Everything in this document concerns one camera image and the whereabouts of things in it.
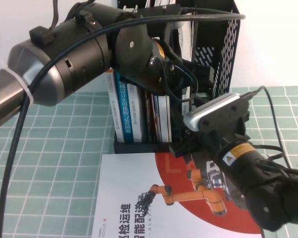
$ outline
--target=warning label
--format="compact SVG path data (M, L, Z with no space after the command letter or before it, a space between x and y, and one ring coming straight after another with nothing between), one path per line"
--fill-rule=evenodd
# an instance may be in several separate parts
M255 150L253 146L251 146L248 143L243 143L240 144L236 147L234 147L233 149L230 150L230 152L232 153L232 155L234 155L236 158L242 156L243 154L249 152L249 151L253 151Z
M233 164L233 162L236 160L236 157L230 151L228 151L226 155L224 155L223 160L228 166L231 166L231 164Z

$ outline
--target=yellow label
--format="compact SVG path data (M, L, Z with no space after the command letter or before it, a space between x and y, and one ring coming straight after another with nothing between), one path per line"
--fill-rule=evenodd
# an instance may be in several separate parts
M155 42L156 42L156 44L157 44L157 46L158 46L158 48L159 48L159 53L160 53L160 55L161 55L162 57L165 58L164 51L163 51L161 45L159 45L159 43L158 43L157 41L155 41Z
M248 143L243 143L240 145L235 146L233 149L230 150L232 155L234 155L236 158L242 156L243 154L255 150L253 146L251 146Z

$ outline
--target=white wall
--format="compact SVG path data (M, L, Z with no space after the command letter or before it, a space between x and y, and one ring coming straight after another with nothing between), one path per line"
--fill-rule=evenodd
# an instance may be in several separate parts
M241 21L232 87L298 85L298 0L235 0Z
M59 0L59 22L64 21L69 9L83 0ZM117 7L116 0L96 2ZM27 39L29 30L39 25L50 27L53 19L52 0L5 0L0 1L0 57L7 62L10 49ZM93 80L82 91L106 91L103 78Z

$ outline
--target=black cable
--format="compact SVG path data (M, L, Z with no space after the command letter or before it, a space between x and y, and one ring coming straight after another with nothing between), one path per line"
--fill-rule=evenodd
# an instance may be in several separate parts
M113 23L111 25L105 26L100 30L94 31L85 37L79 39L71 46L66 48L63 52L57 55L54 59L50 60L39 73L35 76L29 88L30 91L35 90L37 85L40 83L42 78L48 73L48 71L57 64L62 58L64 58L71 51L75 50L77 47L88 42L89 40L96 38L103 34L108 34L122 28L144 25L144 24L153 24L153 23L167 23L167 22L180 22L180 21L227 21L234 19L244 19L245 15L231 15L231 14L222 14L222 15L170 15L170 16L151 16L137 19L129 19L123 22Z
M197 78L195 76L193 78L191 78L191 81L194 81L194 84L195 84L194 97L188 98L188 99L180 99L180 98L178 98L177 96L174 95L174 93L171 91L171 89L168 85L162 61L159 58L156 58L156 61L158 62L159 66L161 68L161 71L162 71L161 84L163 86L163 89L166 91L166 95L168 95L171 99L173 99L174 101L176 101L178 103L185 103L185 102L190 102L191 100L193 100L193 98L195 97L195 95L198 92L198 80L197 80Z
M270 108L271 108L271 111L272 111L272 116L273 116L273 120L274 120L274 125L275 125L275 130L276 130L276 135L277 135L277 138L278 138L278 143L279 143L279 146L280 148L282 149L282 152L284 153L284 160L286 162L286 165L288 168L291 168L291 164L285 154L285 150L284 150L284 147L283 147L283 143L282 143L282 139L281 139L281 136L280 136L280 133L279 133L279 128L278 128L278 124L277 124L277 120L276 120L276 114L275 114L275 109L274 109L274 105L273 105L273 101L272 101L272 98L270 97L270 94L267 90L267 88L265 86L262 86L258 89L258 92L261 91L262 89L264 89L266 95L267 95L267 98L268 98L268 101L269 101L269 104L270 104Z
M74 17L78 16L79 11L81 10L82 7L91 4L95 2L95 0L88 0L86 2L77 2L75 3L74 6L71 7L70 11L68 12L68 15L65 18L65 21L71 20Z
M78 5L78 7L74 13L74 17L76 18L76 20L80 20L79 13L82 10L82 8L93 3L93 2L95 2L95 0L87 0L86 2L82 2L80 5Z
M189 77L191 79L191 81L194 84L194 94L198 93L198 89L199 89L199 82L197 77L194 75L194 73L192 73L191 70L188 69L188 67L186 67L182 62L178 61L178 60L173 60L172 64L178 68L180 71L182 71L184 74L187 75L187 77Z
M56 27L56 25L58 24L58 22L59 22L58 0L53 0L53 21L52 21L50 30L53 30L54 27Z
M199 14L232 14L232 15L239 15L238 13L229 12L229 11L221 11L215 9L208 9L208 8L197 8L197 7L182 7L181 14L188 14L188 13L199 13Z
M267 95L267 98L268 98L268 101L269 101L269 104L270 104L270 108L271 108L272 116L273 116L273 120L274 120L274 126L275 126L275 130L276 130L276 134L277 134L277 139L278 139L279 146L280 146L280 148L282 150L282 153L283 153L283 158L284 158L284 160L286 162L287 167L288 168L291 168L292 166L291 166L291 164L289 162L289 159L287 158L287 156L285 154L285 150L284 150L284 147L283 147L282 139L281 139L281 136L280 136L280 133L279 133L279 128L278 128L278 124L277 124L277 120L276 120L276 114L275 114L275 110L274 110L273 101L272 101L272 98L271 98L271 96L270 96L267 88L265 86L261 86L257 90L252 91L252 92L245 93L241 97L246 98L248 100L251 100L261 90L264 90L265 91L265 93Z
M276 164L272 161L257 160L256 164L258 168L263 169L265 171L274 172L274 173L281 173L283 171L284 173L282 174L293 174L298 176L298 170L285 168L284 166Z
M29 89L33 94L33 92L36 90L37 86L44 78L44 76L48 73L48 71L54 65L56 65L62 58L64 58L67 54L69 54L71 51L81 46L82 44L103 34L108 34L108 33L120 30L122 28L127 28L131 26L142 25L142 24L167 23L167 22L178 22L178 21L226 21L226 20L244 19L244 18L245 18L244 15L233 16L233 15L225 15L225 14L220 16L219 15L184 15L184 16L171 15L171 16L153 16L153 17L146 17L146 18L137 18L137 19L126 20L123 22L117 22L88 34L84 38L81 38L80 40L78 40L77 42L73 43L71 46L66 48L54 59L50 60L46 65L42 67L39 73L35 76L32 83L29 85ZM2 238L4 209L5 209L6 194L7 194L7 189L9 185L9 179L10 179L11 170L14 162L15 152L17 150L17 146L19 143L20 135L22 132L22 128L24 125L28 108L29 108L29 98L26 96L21 106L20 115L15 128L15 132L14 132L14 136L13 136L10 152L8 155L8 159L6 162L4 176L3 176L3 182L2 182L1 193L0 193L0 238Z
M12 166L14 162L15 153L18 147L18 143L20 140L21 132L23 129L25 117L29 109L29 105L30 105L30 99L28 96L25 96L25 99L21 106L18 122L15 127L15 132L13 135L8 159L6 161L6 166L4 170L3 181L2 181L1 192L0 192L0 238L2 238L2 233L3 233L5 202L6 202L6 195L9 187L9 180L11 176Z
M273 161L279 158L284 157L285 153L283 152L283 149L275 146L275 145L253 145L253 147L255 149L266 149L266 150L276 150L276 151L280 151L281 153L277 154L277 155L273 155L273 156L269 156L266 160L268 161Z

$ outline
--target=book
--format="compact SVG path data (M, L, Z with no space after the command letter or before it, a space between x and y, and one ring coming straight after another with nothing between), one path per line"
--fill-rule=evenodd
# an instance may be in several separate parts
M147 139L149 143L154 142L154 124L153 124L153 115L151 113L151 94L145 92L145 108L146 108L146 123L147 123Z
M166 101L167 101L167 119L168 119L169 142L172 142L171 112L170 112L170 97L169 96L166 96Z
M181 56L184 60L192 61L193 49L193 35L194 25L190 21L184 22L183 26L179 28L179 43L181 49ZM182 99L188 99L191 96L191 88L187 87L182 94ZM182 103L182 115L190 111L190 102Z
M172 194L198 192L187 178L196 170L222 196L225 215L213 214L204 199L167 206L161 194L144 213L138 201L154 184L171 186ZM177 159L170 153L103 155L92 238L261 238L235 189L206 152Z
M154 131L155 131L155 139L157 142L161 141L160 137L160 128L158 124L158 114L156 113L156 101L154 99L154 95L151 94L151 113L152 113L152 118L153 118L153 125L154 125Z
M157 128L158 128L158 141L162 142L162 134L161 134L161 117L160 117L160 109L159 109L159 99L158 96L153 97L154 101L154 112L157 117Z
M131 122L130 108L129 108L129 99L128 99L128 89L127 84L121 82L120 74L114 72L116 85L117 85L117 94L119 100L120 114L122 118L122 127L124 132L125 143L134 142L133 128Z
M123 126L122 126L121 115L119 110L119 101L118 101L118 95L117 95L116 82L114 78L114 70L110 69L106 71L105 74L107 77L108 96L109 96L111 111L113 114L117 141L124 143L125 142L124 132L123 132Z
M130 83L127 84L127 88L134 142L144 142L147 137L144 92L140 87Z
M159 103L161 142L169 142L167 96L158 96L158 103Z

